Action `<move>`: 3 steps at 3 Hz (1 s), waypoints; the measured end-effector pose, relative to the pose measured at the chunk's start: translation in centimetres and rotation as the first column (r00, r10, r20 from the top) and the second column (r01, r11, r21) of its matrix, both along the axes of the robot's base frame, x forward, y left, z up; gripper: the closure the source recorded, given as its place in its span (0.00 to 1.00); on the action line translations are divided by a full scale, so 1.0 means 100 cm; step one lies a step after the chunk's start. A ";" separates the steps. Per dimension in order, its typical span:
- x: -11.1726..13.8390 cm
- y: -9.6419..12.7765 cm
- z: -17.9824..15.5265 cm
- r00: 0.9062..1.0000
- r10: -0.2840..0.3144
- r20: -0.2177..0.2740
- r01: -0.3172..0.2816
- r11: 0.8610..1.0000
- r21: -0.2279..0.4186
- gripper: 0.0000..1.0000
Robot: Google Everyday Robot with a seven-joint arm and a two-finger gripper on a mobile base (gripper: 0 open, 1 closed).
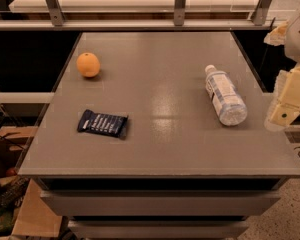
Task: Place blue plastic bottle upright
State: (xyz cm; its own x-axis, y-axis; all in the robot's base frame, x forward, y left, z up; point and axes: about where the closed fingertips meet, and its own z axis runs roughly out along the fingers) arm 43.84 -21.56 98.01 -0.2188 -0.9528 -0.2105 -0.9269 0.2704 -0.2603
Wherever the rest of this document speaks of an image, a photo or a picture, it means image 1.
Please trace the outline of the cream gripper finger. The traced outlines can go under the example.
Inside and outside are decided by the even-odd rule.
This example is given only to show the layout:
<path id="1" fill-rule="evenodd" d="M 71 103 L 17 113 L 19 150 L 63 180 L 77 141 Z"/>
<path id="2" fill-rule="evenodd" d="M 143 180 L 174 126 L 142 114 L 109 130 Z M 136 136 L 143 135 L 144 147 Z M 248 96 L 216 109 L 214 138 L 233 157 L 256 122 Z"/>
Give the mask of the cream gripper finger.
<path id="1" fill-rule="evenodd" d="M 279 46 L 285 44 L 286 31 L 288 22 L 285 21 L 269 32 L 265 38 L 264 43 L 272 46 Z"/>
<path id="2" fill-rule="evenodd" d="M 270 131 L 280 131 L 290 126 L 299 115 L 300 63 L 297 63 L 290 71 L 279 71 L 264 126 Z"/>

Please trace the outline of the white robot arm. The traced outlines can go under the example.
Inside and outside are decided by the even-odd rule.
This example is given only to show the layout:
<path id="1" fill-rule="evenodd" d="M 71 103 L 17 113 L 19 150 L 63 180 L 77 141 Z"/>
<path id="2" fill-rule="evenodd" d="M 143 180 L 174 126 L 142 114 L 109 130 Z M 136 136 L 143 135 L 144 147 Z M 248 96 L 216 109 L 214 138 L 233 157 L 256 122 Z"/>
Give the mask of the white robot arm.
<path id="1" fill-rule="evenodd" d="M 283 45 L 285 56 L 296 62 L 291 70 L 279 71 L 264 122 L 268 130 L 279 131 L 289 127 L 300 115 L 300 7 L 288 21 L 268 33 L 264 42 Z"/>

